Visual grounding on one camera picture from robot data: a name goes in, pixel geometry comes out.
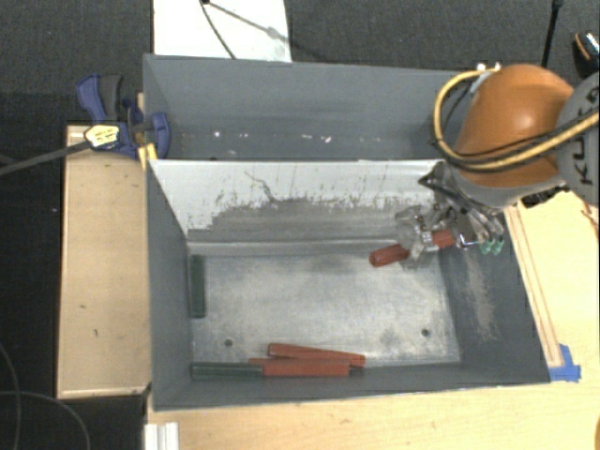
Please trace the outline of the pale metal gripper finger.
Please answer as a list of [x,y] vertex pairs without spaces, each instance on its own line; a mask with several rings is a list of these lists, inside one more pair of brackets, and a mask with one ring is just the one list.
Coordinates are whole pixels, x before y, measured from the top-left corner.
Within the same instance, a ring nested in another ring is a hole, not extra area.
[[441,250],[435,243],[434,236],[434,232],[422,232],[414,237],[409,247],[409,257],[405,261],[406,267],[419,268],[429,264],[433,255]]
[[423,244],[423,235],[428,229],[425,210],[422,206],[409,206],[395,215],[397,242],[402,247]]

